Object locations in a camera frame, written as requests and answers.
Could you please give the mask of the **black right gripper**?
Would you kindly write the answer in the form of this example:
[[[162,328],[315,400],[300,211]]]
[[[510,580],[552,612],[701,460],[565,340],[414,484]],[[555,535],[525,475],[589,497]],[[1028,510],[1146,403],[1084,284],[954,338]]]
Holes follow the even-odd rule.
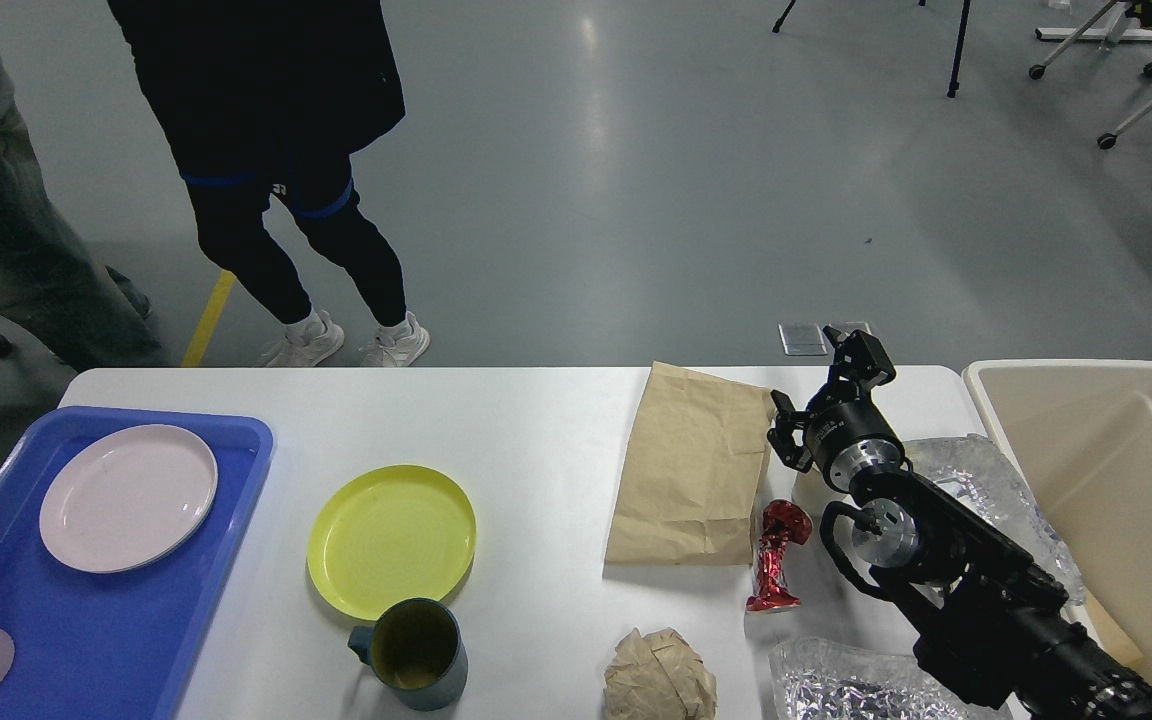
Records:
[[[796,407],[787,393],[772,389],[767,441],[786,468],[817,469],[829,488],[852,495],[861,475],[909,468],[904,446],[872,402],[873,391],[895,381],[897,370],[867,331],[826,325],[823,333],[835,351],[823,397]]]

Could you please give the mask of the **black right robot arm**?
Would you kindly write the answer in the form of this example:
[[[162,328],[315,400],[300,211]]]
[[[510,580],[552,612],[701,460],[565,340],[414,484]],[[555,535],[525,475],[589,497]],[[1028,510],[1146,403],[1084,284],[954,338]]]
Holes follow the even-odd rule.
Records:
[[[782,464],[838,493],[818,535],[861,593],[893,602],[922,670],[961,702],[1018,698],[1034,719],[1152,719],[1152,684],[1062,619],[1068,592],[1030,553],[916,473],[870,393],[896,377],[863,329],[823,336],[835,351],[804,409],[772,391],[768,441]]]

